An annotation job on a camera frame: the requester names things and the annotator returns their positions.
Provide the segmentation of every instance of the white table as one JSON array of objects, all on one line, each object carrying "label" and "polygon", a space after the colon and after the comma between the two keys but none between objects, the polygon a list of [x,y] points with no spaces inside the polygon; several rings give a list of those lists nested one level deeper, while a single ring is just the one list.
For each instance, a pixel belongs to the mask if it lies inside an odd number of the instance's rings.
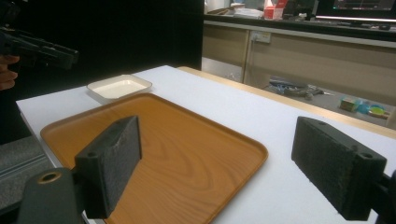
[{"label": "white table", "polygon": [[[134,74],[153,84],[151,93],[253,138],[269,151],[263,167],[215,218],[214,223],[350,223],[345,221],[291,160],[298,116],[320,119],[388,158],[396,170],[396,139],[360,129],[169,66]],[[100,106],[86,87],[17,102],[26,124],[56,166],[40,131],[48,124]],[[368,222],[375,223],[372,212]]]}]

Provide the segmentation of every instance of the computer monitor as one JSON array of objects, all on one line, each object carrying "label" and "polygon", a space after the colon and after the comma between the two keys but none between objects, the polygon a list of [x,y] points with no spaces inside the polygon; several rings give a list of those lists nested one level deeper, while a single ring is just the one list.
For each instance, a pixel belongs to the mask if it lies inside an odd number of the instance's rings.
[{"label": "computer monitor", "polygon": [[319,20],[356,23],[396,23],[395,0],[318,0]]}]

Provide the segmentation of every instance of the wooden tray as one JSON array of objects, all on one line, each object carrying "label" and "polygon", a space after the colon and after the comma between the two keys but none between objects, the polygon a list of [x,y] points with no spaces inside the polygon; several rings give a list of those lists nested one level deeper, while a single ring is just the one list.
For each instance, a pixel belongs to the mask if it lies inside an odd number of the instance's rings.
[{"label": "wooden tray", "polygon": [[41,131],[64,167],[117,119],[137,115],[143,159],[106,223],[208,223],[268,157],[244,135],[149,93]]}]

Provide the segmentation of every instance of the small white tray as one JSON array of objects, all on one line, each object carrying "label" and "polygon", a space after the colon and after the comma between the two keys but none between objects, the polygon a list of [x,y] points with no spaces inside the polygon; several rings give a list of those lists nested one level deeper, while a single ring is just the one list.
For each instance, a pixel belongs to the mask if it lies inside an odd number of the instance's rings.
[{"label": "small white tray", "polygon": [[140,77],[121,75],[93,82],[87,88],[93,99],[105,105],[130,95],[147,92],[151,86],[151,82]]}]

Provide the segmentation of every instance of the dark wall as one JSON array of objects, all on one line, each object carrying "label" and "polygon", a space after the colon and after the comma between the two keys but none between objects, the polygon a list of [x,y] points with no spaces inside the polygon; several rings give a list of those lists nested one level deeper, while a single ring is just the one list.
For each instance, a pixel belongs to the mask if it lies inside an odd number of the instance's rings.
[{"label": "dark wall", "polygon": [[29,134],[16,101],[160,65],[201,69],[203,1],[30,0],[12,27],[79,51],[71,70],[22,68],[0,91],[0,144]]}]

